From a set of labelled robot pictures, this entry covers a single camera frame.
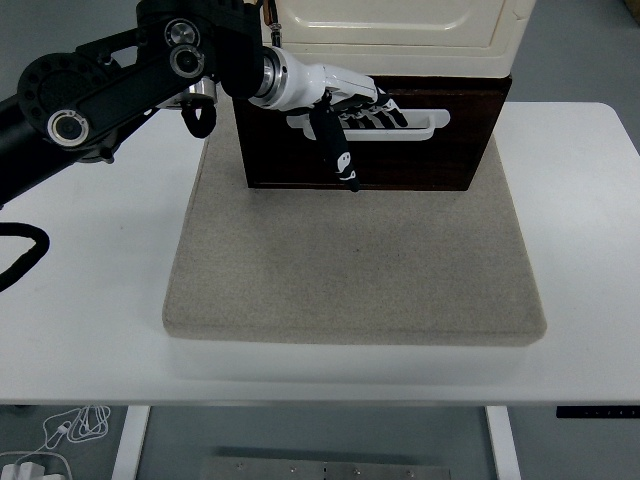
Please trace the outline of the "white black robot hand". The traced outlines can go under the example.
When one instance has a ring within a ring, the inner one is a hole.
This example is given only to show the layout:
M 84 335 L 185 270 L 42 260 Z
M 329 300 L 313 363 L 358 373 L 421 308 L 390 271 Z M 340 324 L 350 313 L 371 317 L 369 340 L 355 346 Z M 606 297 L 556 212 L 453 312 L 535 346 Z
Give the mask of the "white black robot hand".
M 408 121 L 395 101 L 369 76 L 332 65 L 307 65 L 282 48 L 266 48 L 263 63 L 262 84 L 249 102 L 289 116 L 307 116 L 325 163 L 350 191 L 359 191 L 344 126 L 406 128 Z

